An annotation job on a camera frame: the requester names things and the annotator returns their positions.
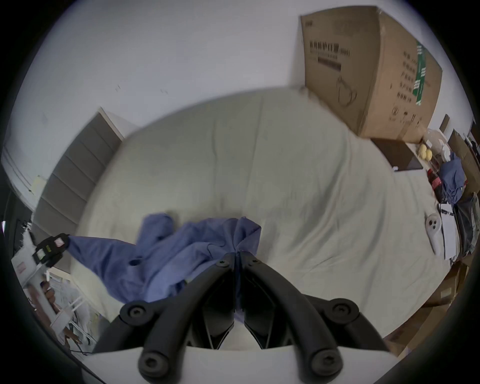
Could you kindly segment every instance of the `bolt head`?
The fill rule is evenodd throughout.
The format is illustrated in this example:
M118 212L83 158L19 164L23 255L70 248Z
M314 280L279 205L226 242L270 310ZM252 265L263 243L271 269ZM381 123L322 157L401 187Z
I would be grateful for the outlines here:
M343 361L334 349L324 349L312 358L312 371L318 376L331 376L338 373L343 367Z
M145 313L145 309L142 307L132 307L128 311L130 317L141 317Z
M216 262L216 266L226 268L226 267L230 266L230 263L226 260L218 260Z
M158 352L146 352L138 360L140 373L149 377L163 377L168 373L168 359Z
M332 311L336 316L347 316L350 314L351 309L346 304L337 304L333 307Z

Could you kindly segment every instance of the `clothes pile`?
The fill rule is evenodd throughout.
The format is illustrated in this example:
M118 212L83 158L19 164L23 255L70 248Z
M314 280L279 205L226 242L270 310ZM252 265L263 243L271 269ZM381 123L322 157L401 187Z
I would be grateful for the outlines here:
M451 160L443 163L438 172L442 181L442 198L455 205L462 197L465 173L460 158L451 153Z
M477 194L473 192L471 196L458 202L453 210L460 235L460 256L465 257L473 253L480 235L480 205Z

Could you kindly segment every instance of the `blue clothing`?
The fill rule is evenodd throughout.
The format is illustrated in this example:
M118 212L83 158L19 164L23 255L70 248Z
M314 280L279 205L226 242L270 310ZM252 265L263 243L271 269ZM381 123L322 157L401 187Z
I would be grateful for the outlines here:
M226 253L256 254L261 227L253 221L214 219L184 224L174 231L166 214L144 219L137 244L70 236L68 251L100 277L108 293L127 303L178 294Z
M442 197L449 204L455 205L462 197L465 173L460 158L454 152L452 152L451 160L442 164L438 176L442 181Z

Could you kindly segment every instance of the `white bedsheet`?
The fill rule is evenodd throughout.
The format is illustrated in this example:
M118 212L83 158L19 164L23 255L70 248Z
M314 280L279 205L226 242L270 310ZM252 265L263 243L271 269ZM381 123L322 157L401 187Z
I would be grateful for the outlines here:
M135 242L154 212L178 226L247 216L262 226L258 258L302 293L353 300L385 336L448 272L425 231L434 210L424 170L393 173L305 93L274 89L197 105L129 137L77 234ZM71 273L112 320L121 304L79 263Z

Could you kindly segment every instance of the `headboard panel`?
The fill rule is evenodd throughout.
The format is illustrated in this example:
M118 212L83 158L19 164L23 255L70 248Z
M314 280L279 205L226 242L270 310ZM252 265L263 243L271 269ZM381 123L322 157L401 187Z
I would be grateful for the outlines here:
M67 148L48 179L33 214L37 242L59 233L74 234L93 189L123 137L100 110ZM56 268L70 271L70 257Z

